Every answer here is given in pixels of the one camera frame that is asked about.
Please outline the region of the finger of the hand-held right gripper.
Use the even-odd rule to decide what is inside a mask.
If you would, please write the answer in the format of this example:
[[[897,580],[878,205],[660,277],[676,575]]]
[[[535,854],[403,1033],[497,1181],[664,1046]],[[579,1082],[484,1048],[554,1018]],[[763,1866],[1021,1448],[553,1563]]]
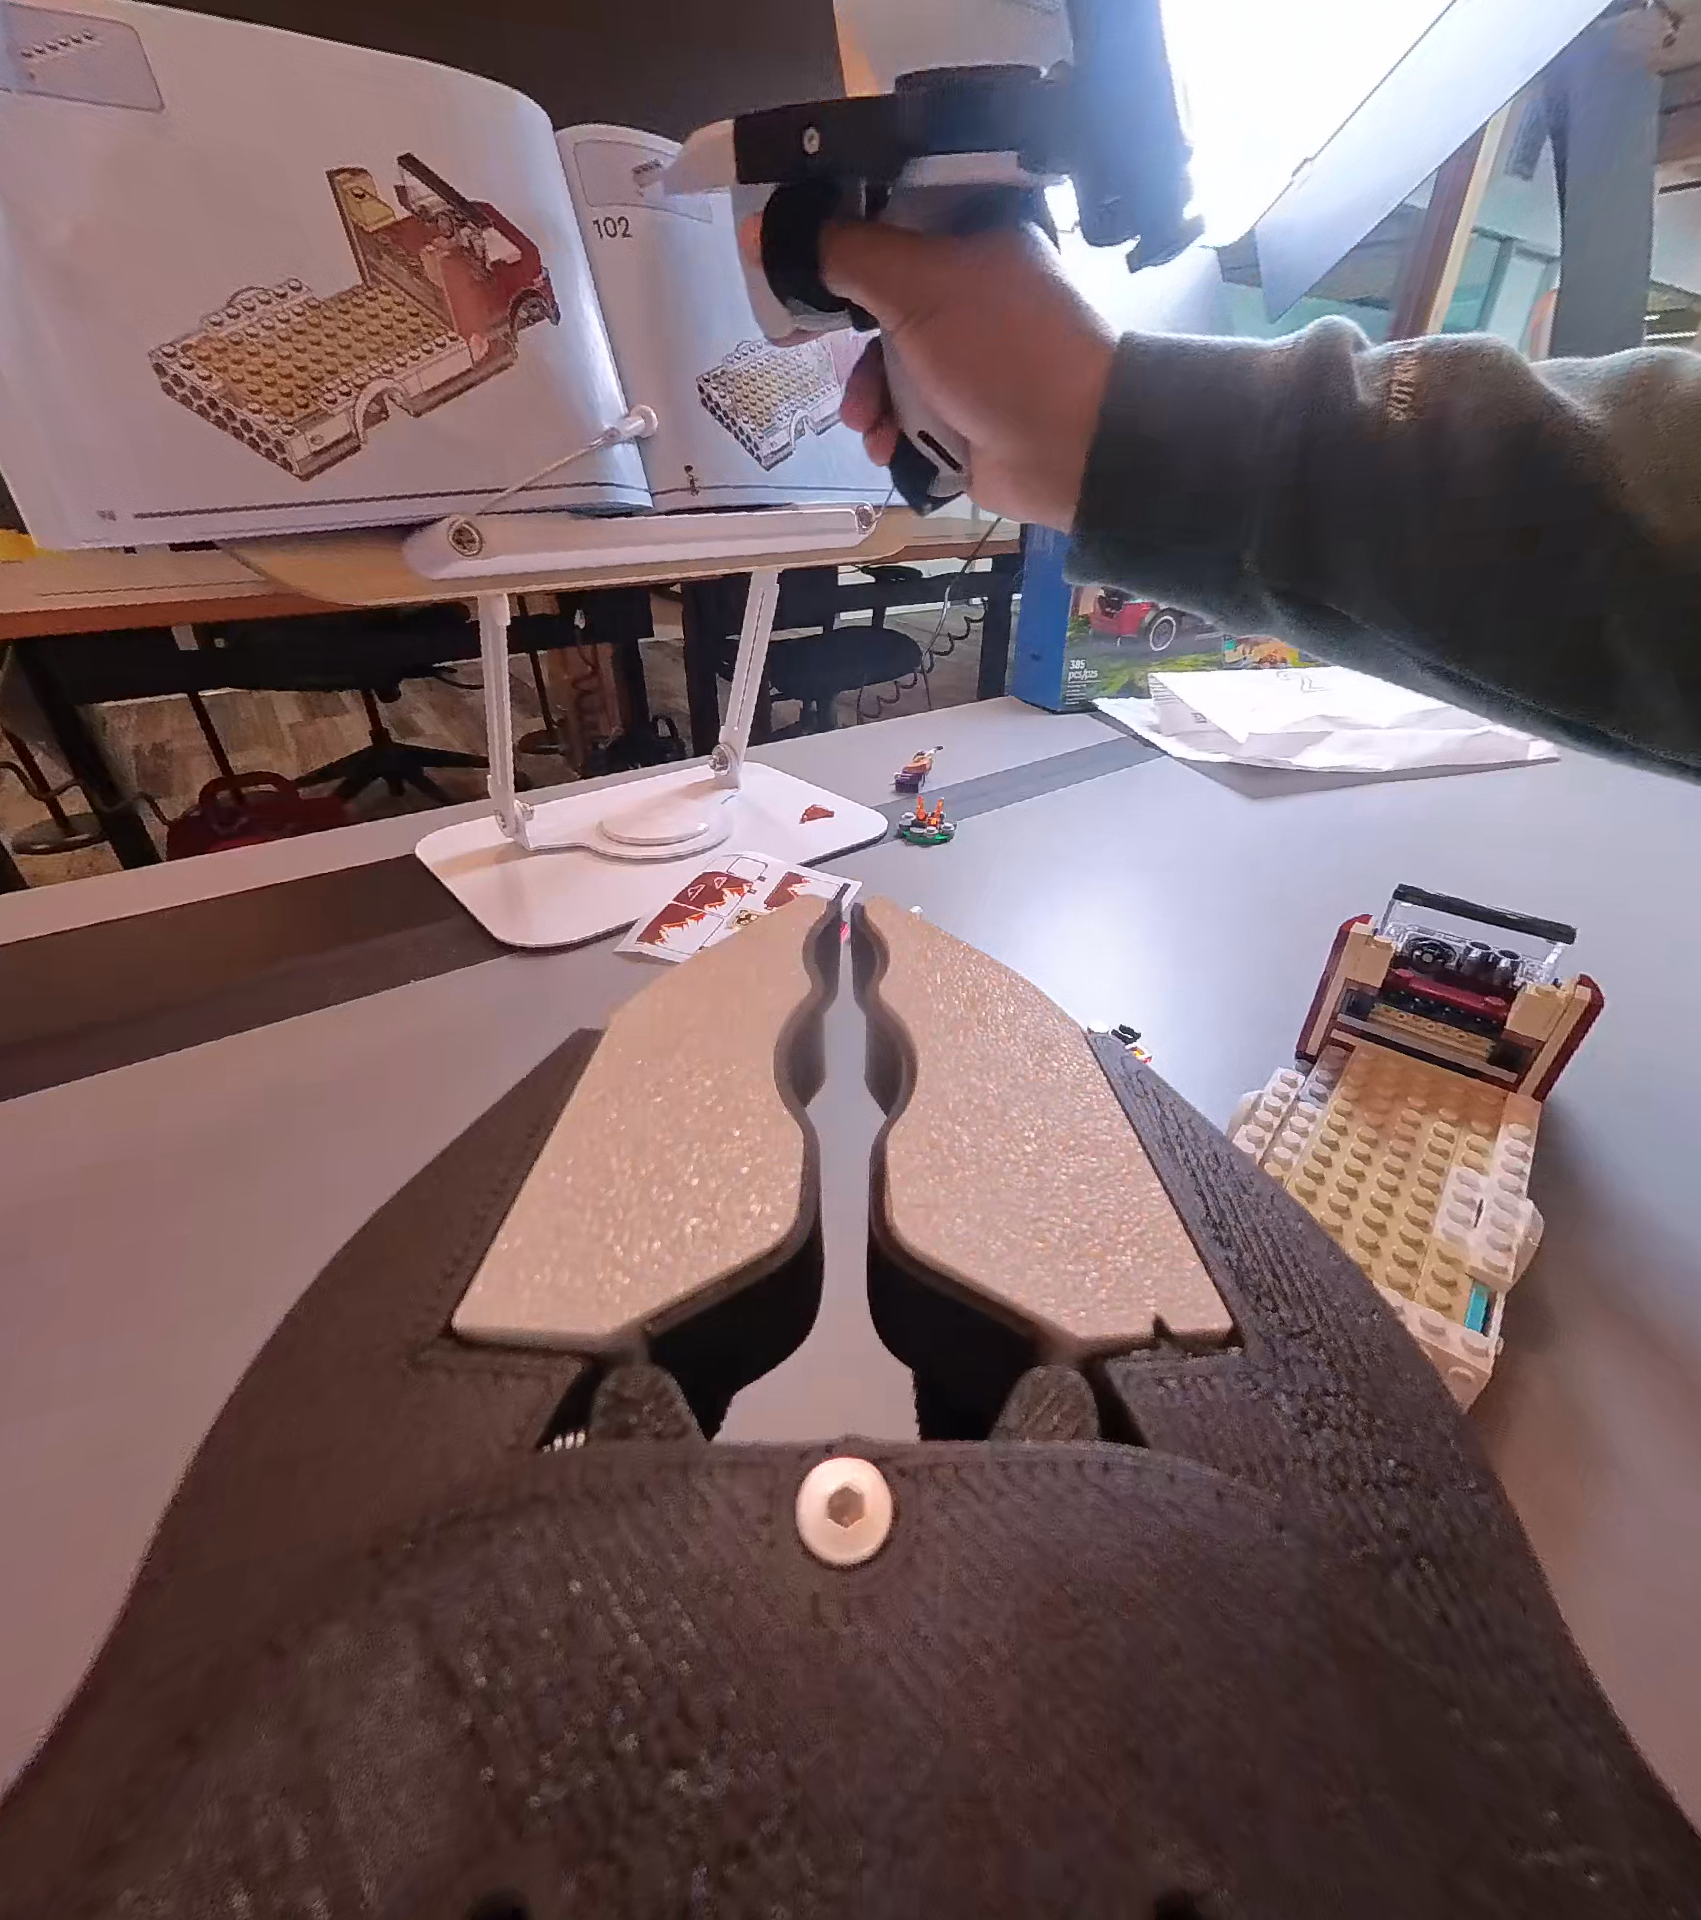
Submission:
[[[645,205],[678,197],[724,194],[742,181],[734,123],[711,123],[669,153],[646,156],[635,169],[635,190]]]

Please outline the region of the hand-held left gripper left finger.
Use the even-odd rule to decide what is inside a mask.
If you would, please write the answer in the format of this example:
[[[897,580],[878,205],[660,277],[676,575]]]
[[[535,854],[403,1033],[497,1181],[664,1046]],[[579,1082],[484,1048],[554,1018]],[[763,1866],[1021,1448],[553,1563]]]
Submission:
[[[646,1342],[787,1269],[818,1207],[822,1020],[842,902],[800,897],[630,998],[451,1326],[468,1342]]]

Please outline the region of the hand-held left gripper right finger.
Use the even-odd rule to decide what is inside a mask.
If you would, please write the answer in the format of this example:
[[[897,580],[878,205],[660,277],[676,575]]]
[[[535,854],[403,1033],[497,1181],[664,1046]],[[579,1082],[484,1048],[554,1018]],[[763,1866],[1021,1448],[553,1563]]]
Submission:
[[[1233,1315],[1087,1030],[884,897],[860,900],[852,952],[883,1117],[873,1251],[1049,1356],[1229,1344]]]

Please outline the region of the toy brick truck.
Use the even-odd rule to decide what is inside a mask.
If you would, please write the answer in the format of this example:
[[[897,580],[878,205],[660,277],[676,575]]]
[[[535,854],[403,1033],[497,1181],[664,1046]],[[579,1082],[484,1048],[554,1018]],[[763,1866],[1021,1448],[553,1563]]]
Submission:
[[[1604,1013],[1574,924],[1402,884],[1341,924],[1229,1140],[1384,1295],[1464,1411],[1544,1235],[1541,1107]]]

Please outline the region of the instruction booklet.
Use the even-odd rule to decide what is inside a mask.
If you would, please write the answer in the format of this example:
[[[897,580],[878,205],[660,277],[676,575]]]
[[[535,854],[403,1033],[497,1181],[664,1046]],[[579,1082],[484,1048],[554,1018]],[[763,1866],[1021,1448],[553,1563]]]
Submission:
[[[676,141],[148,5],[0,5],[0,482],[49,550],[894,500]]]

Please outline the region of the person's right forearm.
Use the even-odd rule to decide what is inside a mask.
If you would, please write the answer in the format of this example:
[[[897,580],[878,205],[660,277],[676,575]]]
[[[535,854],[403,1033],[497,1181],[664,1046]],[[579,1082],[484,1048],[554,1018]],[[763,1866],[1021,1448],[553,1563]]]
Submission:
[[[1701,783],[1701,352],[1133,334],[1068,572]]]

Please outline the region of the person's right hand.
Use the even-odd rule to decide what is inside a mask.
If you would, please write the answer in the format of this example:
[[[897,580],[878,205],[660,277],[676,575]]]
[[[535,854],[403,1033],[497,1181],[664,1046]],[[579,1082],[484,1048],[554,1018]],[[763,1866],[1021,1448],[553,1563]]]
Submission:
[[[1066,278],[1055,245],[1030,224],[920,235],[835,223],[818,264],[880,337],[840,405],[868,458],[884,469],[900,441],[893,376],[904,375],[968,445],[982,513],[1069,533],[1118,339]]]

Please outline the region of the sticker sheet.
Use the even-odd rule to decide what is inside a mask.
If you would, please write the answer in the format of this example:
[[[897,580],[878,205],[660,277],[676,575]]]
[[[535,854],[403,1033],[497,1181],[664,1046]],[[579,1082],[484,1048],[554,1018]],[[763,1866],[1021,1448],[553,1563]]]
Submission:
[[[802,900],[846,905],[860,883],[763,852],[715,854],[617,944],[623,956],[680,964]]]

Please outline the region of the white book stand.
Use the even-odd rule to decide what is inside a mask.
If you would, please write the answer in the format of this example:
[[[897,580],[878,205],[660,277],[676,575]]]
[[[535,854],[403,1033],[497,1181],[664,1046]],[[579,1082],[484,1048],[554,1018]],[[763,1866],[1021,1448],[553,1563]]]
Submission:
[[[769,550],[785,556],[811,544],[854,547],[884,511],[909,497],[875,478],[846,502],[715,506],[664,513],[617,513],[613,494],[632,481],[603,466],[635,466],[635,447],[658,433],[653,410],[587,420],[535,443],[507,463],[456,449],[458,485],[436,475],[445,456],[432,433],[399,429],[397,455],[373,455],[383,492],[349,482],[353,506],[325,500],[309,511],[299,536],[394,531],[404,555],[431,579],[488,579],[530,560],[624,565],[663,544],[695,560]],[[782,774],[750,757],[750,733],[765,682],[766,650],[778,604],[780,568],[752,568],[740,622],[737,676],[708,752],[658,772],[570,798],[526,801],[514,772],[517,737],[507,719],[508,626],[512,603],[480,594],[462,608],[479,628],[479,670],[486,752],[486,817],[476,825],[427,832],[417,854],[431,877],[508,949],[576,949],[627,930],[715,854],[763,852],[821,868],[828,858],[880,841],[891,823],[814,781]],[[811,805],[837,817],[799,827]]]

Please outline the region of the softbox light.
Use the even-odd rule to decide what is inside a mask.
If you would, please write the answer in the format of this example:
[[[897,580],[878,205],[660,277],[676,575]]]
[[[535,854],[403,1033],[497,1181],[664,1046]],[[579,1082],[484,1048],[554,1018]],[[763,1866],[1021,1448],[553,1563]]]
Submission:
[[[1204,245],[1291,310],[1604,2],[1167,2]]]

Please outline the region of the blue toy set box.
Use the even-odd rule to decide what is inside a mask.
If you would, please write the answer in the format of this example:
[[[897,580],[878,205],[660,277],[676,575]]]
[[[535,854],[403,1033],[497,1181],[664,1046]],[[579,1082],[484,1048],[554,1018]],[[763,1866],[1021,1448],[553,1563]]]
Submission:
[[[1155,676],[1300,669],[1317,658],[1272,635],[1238,635],[1176,603],[1078,587],[1068,538],[1026,526],[1006,693],[1053,712],[1152,700]]]

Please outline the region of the white paper bag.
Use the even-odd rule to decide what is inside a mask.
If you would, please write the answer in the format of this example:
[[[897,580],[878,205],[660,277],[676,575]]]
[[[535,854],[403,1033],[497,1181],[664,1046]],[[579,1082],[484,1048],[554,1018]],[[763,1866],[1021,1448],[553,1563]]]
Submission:
[[[1101,696],[1096,709],[1200,766],[1384,778],[1560,759],[1541,737],[1339,667],[1157,672],[1146,696]]]

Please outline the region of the wooden table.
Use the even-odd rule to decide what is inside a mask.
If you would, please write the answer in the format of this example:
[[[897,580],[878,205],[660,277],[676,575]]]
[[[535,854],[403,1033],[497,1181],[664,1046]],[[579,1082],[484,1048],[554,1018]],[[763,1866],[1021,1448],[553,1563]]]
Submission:
[[[407,535],[394,531],[330,533],[301,538],[225,541],[213,555],[206,549],[128,550],[102,549],[83,553],[39,553],[0,563],[0,648],[35,646],[44,638],[68,638],[90,632],[148,632],[175,626],[197,628],[202,622],[309,619],[344,608],[414,608],[449,604],[461,608],[484,594],[507,598],[603,594],[623,588],[671,588],[728,580],[752,568],[780,568],[787,576],[799,568],[822,565],[858,566],[924,565],[939,560],[990,563],[982,575],[966,568],[959,580],[970,600],[986,608],[978,696],[999,698],[1006,691],[1008,598],[1018,584],[1018,535],[1011,522],[992,522],[981,533],[974,522],[954,516],[914,519],[906,511],[883,511],[860,542],[831,550],[806,544],[778,556],[748,549],[716,559],[692,559],[688,550],[663,544],[664,535],[642,536],[624,565],[599,560],[564,563],[533,559],[511,572],[488,579],[438,580],[419,572],[407,560]],[[716,743],[713,636],[705,632],[707,613],[692,597],[688,675],[695,695],[691,737],[700,752]],[[59,734],[70,772],[87,788],[102,821],[108,844],[125,868],[159,860],[154,844],[123,797],[100,757],[96,741],[70,717],[70,702],[57,706],[57,689],[46,686],[46,719],[65,724]],[[0,839],[0,897],[27,888],[7,842]]]

